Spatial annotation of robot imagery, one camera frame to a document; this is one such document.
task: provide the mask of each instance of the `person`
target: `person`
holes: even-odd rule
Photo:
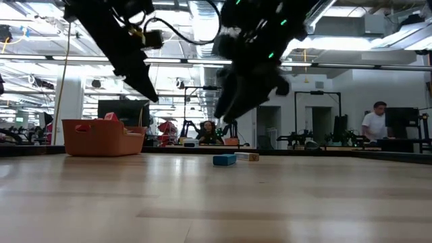
[[[204,130],[198,134],[196,139],[199,139],[200,144],[223,144],[223,140],[216,134],[215,124],[211,121],[204,123]]]
[[[362,134],[371,143],[376,143],[378,139],[383,139],[391,134],[391,130],[385,127],[385,108],[387,104],[378,101],[373,105],[373,112],[365,115],[362,122]]]

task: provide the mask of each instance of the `orange plastic bin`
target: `orange plastic bin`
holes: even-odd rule
[[[66,153],[83,157],[116,157],[141,153],[145,129],[131,129],[135,134],[124,134],[121,121],[64,119],[63,134]],[[90,126],[79,132],[80,126]]]

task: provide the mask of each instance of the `blue block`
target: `blue block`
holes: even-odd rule
[[[218,166],[228,166],[236,163],[236,155],[215,155],[213,156],[213,164]]]

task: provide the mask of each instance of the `white shirt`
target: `white shirt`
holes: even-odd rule
[[[366,126],[369,129],[369,133],[372,135],[371,142],[376,142],[378,139],[383,139],[387,136],[387,128],[385,127],[385,115],[377,115],[375,112],[371,112],[365,115],[362,126]]]

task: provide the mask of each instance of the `doorway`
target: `doorway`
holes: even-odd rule
[[[325,135],[333,132],[331,107],[312,107],[313,140],[325,144]]]
[[[256,141],[260,149],[278,149],[281,130],[281,107],[260,106],[256,109]]]

